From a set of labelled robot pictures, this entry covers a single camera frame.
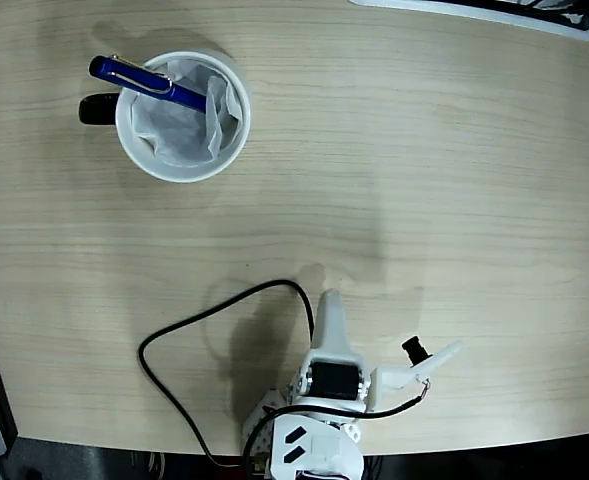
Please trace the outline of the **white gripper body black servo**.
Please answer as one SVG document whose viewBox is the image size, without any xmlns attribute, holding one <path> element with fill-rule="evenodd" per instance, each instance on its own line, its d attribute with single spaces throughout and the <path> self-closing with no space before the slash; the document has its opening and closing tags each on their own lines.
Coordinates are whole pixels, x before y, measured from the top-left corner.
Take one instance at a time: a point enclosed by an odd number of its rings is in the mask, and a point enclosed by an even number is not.
<svg viewBox="0 0 589 480">
<path fill-rule="evenodd" d="M 292 379 L 288 403 L 363 413 L 371 383 L 365 367 L 352 351 L 310 349 Z"/>
</svg>

